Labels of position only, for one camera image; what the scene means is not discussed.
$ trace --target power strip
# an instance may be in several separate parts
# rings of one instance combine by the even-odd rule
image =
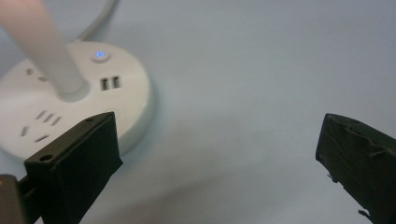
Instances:
[[[26,159],[82,119],[116,114],[120,154],[130,150],[149,126],[153,95],[142,64],[123,49],[96,42],[67,46],[90,91],[66,102],[29,61],[0,79],[0,148]]]

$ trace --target white cable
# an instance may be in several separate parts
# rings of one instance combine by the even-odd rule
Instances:
[[[87,40],[110,17],[119,0],[107,0],[98,17],[76,38],[75,41]]]

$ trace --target socket hole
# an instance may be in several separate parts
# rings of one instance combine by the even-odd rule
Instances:
[[[55,126],[62,117],[58,117],[55,121],[52,122],[51,126]]]
[[[43,117],[46,114],[46,112],[47,112],[46,110],[41,111],[41,113],[35,119],[41,119],[41,117]]]
[[[114,89],[119,88],[120,87],[120,77],[113,77],[113,87]]]
[[[102,91],[107,91],[108,90],[108,79],[107,78],[102,78],[100,80],[101,85],[102,85]]]
[[[38,80],[42,81],[42,82],[46,82],[48,81],[48,79],[46,77],[39,77]]]
[[[29,130],[29,127],[28,126],[24,126],[22,128],[21,137],[26,136],[28,130]]]
[[[26,69],[26,76],[30,76],[30,75],[32,75],[33,73],[34,73],[33,68],[28,68],[28,69]]]
[[[48,138],[48,137],[50,137],[49,135],[44,135],[44,136],[42,136],[42,137],[39,137],[39,138],[37,138],[36,140],[35,140],[35,142],[37,143],[37,142],[41,142],[41,141],[43,141],[44,139],[46,139],[46,138]]]
[[[52,157],[52,155],[45,155],[40,158],[40,161],[49,161]]]
[[[46,119],[44,119],[44,123],[48,122],[52,118],[53,114],[50,114]]]

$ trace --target white surface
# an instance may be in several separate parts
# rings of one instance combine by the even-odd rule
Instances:
[[[149,77],[129,52],[97,42],[68,46],[71,58],[90,85],[83,99],[69,103],[30,61],[18,63],[0,79],[0,148],[24,160],[80,121],[114,111],[120,154],[131,150],[151,122],[154,99]],[[93,62],[96,52],[113,55]]]
[[[48,1],[72,40],[105,1]],[[146,139],[82,223],[370,223],[315,161],[324,114],[396,136],[394,1],[121,1],[103,41],[147,67]],[[22,58],[0,35],[0,71]],[[0,172],[22,177],[1,154]]]

